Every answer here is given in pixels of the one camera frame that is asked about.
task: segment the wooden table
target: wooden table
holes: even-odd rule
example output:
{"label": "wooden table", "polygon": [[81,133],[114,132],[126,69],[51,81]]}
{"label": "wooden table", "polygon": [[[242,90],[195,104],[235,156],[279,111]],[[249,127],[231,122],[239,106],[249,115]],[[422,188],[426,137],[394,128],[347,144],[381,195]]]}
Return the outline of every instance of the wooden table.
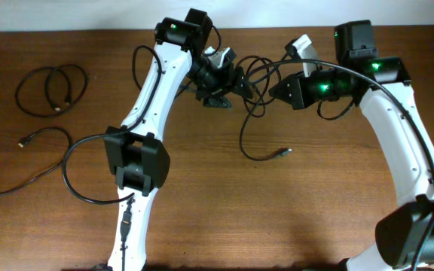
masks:
{"label": "wooden table", "polygon": [[[250,54],[279,59],[287,42],[307,33],[322,59],[335,62],[331,27],[221,33],[238,59]],[[381,56],[404,60],[434,143],[434,26],[375,27],[374,34]],[[61,126],[79,139],[120,125],[139,93],[130,70],[133,48],[153,40],[152,31],[0,33],[0,190],[57,161],[66,149],[57,132],[20,149],[17,140],[32,131]],[[23,114],[14,103],[21,78],[31,69],[63,63],[79,64],[90,76],[81,102],[55,119]],[[140,80],[149,63],[143,53]],[[299,69],[297,65],[284,72]],[[79,88],[78,74],[70,75]],[[37,111],[50,110],[43,78],[37,76],[22,90],[22,102]],[[240,153],[238,135],[246,112],[240,98],[229,98],[231,110],[203,108],[191,93],[172,107],[164,136],[172,165],[151,213],[148,263],[303,267],[337,263],[370,246],[375,224],[396,209],[396,202],[387,163],[360,110],[329,122],[318,118],[316,105],[293,111],[283,102],[273,103],[264,118],[250,120],[246,149],[252,155],[281,147],[295,151],[257,163]],[[334,114],[347,103],[326,104],[325,113]],[[102,142],[76,151],[69,176],[85,195],[117,195]],[[0,198],[0,270],[84,269],[106,262],[117,213],[117,206],[77,200],[60,171],[53,172]]]}

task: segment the table surface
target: table surface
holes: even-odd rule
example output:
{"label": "table surface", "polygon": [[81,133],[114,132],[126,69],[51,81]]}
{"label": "table surface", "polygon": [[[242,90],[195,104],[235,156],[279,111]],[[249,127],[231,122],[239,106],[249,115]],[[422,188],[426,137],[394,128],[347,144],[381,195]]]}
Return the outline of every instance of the table surface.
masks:
{"label": "table surface", "polygon": [[[237,59],[251,54],[279,59],[284,45],[308,34],[319,56],[335,61],[331,27],[223,29],[221,34]],[[434,143],[434,26],[375,27],[374,34],[381,56],[400,56],[406,64]],[[32,131],[61,126],[79,139],[119,126],[139,94],[130,70],[133,48],[153,40],[152,31],[0,33],[0,190],[20,184],[65,151],[66,140],[58,132],[19,148],[18,139]],[[209,42],[216,42],[213,35]],[[79,64],[90,76],[81,102],[54,119],[20,111],[14,91],[24,75],[64,63]],[[149,54],[143,53],[140,80],[149,63]],[[283,72],[300,69],[289,66]],[[82,84],[78,76],[70,72],[75,90]],[[48,112],[43,80],[41,75],[28,82],[22,103]],[[55,93],[64,87],[59,81],[55,85]],[[396,198],[380,145],[360,110],[330,122],[316,115],[316,105],[303,111],[279,101],[269,105],[265,117],[249,122],[247,151],[255,156],[281,147],[295,151],[257,163],[240,153],[246,112],[240,98],[229,98],[231,110],[204,108],[192,93],[184,93],[170,111],[164,144],[172,162],[151,212],[148,263],[303,267],[337,263],[370,246],[376,223],[396,209]],[[347,103],[326,104],[325,114]],[[76,151],[69,177],[84,195],[117,196],[102,142]],[[117,206],[74,198],[60,171],[53,172],[0,198],[0,270],[84,269],[106,262],[117,214]]]}

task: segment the white wall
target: white wall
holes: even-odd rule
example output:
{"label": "white wall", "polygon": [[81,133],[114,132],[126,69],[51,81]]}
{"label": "white wall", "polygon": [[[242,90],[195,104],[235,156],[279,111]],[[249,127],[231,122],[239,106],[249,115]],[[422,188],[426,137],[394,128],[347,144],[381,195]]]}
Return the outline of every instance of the white wall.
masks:
{"label": "white wall", "polygon": [[0,0],[0,31],[153,29],[190,7],[219,28],[434,24],[434,0]]}

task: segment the green light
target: green light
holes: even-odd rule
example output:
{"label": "green light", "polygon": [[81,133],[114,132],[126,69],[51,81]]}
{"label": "green light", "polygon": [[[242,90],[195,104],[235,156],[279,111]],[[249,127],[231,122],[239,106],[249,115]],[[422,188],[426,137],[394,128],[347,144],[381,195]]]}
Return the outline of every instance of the green light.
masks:
{"label": "green light", "polygon": [[372,63],[371,66],[373,66],[373,69],[375,71],[377,71],[380,68],[381,64],[379,64],[379,63]]}
{"label": "green light", "polygon": [[325,91],[327,91],[329,89],[329,85],[320,85],[319,87],[321,88],[321,90],[323,92],[325,92]]}

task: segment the robotic hand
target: robotic hand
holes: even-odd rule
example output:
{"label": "robotic hand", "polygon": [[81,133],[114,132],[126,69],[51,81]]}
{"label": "robotic hand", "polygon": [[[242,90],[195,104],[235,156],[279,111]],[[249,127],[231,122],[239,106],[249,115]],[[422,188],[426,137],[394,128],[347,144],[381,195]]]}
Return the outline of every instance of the robotic hand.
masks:
{"label": "robotic hand", "polygon": [[[227,93],[252,98],[249,79],[253,73],[245,75],[241,67],[234,68],[235,54],[230,48],[202,54],[212,27],[205,12],[191,9],[185,21],[166,18],[155,29],[155,57],[142,92],[122,127],[109,127],[105,137],[118,195],[129,199],[119,203],[120,226],[108,264],[94,269],[141,270],[145,266],[151,204],[170,167],[162,144],[165,122],[185,76],[197,85],[196,98],[205,106],[228,107]],[[294,109],[352,96],[353,104],[373,126],[392,172],[398,210],[378,223],[375,244],[341,261],[338,268],[403,269],[415,258],[422,264],[434,263],[434,147],[417,113],[408,73],[400,59],[377,57],[369,21],[336,27],[335,41],[341,65],[307,59],[317,58],[317,53],[304,37],[286,46],[292,60],[267,67],[306,63],[304,72],[270,89],[272,97]],[[323,70],[321,65],[334,68]]]}

